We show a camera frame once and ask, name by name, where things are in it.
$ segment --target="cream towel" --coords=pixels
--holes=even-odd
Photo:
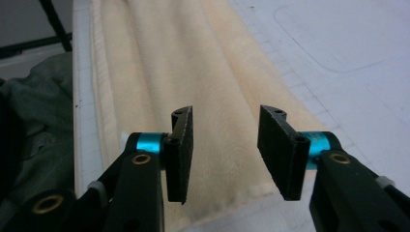
[[[299,131],[323,130],[225,1],[93,0],[92,18],[105,167],[121,133],[171,131],[170,113],[193,106],[188,201],[164,195],[167,231],[276,192],[256,147],[260,104],[287,111]]]

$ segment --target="cyan metal part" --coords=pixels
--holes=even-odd
[[[136,150],[144,150],[159,155],[161,153],[163,133],[143,132],[139,135]]]
[[[314,159],[320,156],[322,151],[330,150],[331,143],[329,138],[322,131],[303,131],[301,134],[310,140],[307,170],[314,170],[317,168],[317,164],[314,163]]]

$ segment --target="gray floor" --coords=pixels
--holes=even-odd
[[[67,33],[72,32],[73,1],[54,0],[54,8]],[[0,47],[55,36],[39,1],[0,1]],[[0,77],[25,77],[45,58],[64,52],[61,45],[25,50],[21,55],[0,60]]]
[[[13,1],[0,2],[0,21],[8,11],[17,8],[8,8],[5,2]],[[28,0],[18,2],[20,6],[30,4]],[[410,195],[409,3],[229,2],[281,71],[292,92],[339,137],[343,147],[378,174],[395,180],[396,186]],[[77,42],[86,44],[88,28],[80,26],[86,22],[88,8],[78,7],[74,13],[82,33]],[[1,42],[10,33],[6,31],[0,34],[0,45],[18,41]],[[50,52],[60,52],[58,49],[51,47]],[[43,55],[38,60],[36,55],[27,54],[27,59],[20,56],[0,61],[0,76],[25,76],[29,67],[47,56],[36,52]],[[76,61],[76,71],[90,75],[90,57],[79,56],[82,58]],[[311,184],[306,183],[301,202],[284,202],[277,194],[185,231],[314,231],[308,211]]]

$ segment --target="folded cloth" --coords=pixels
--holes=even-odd
[[[105,167],[122,133],[171,131],[170,113],[193,106],[188,201],[164,197],[167,231],[277,192],[256,147],[260,104],[300,131],[324,129],[226,1],[93,0],[91,40]]]

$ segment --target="green cloth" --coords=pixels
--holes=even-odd
[[[73,56],[46,59],[0,94],[24,127],[18,172],[0,205],[0,230],[18,208],[49,189],[73,190]]]

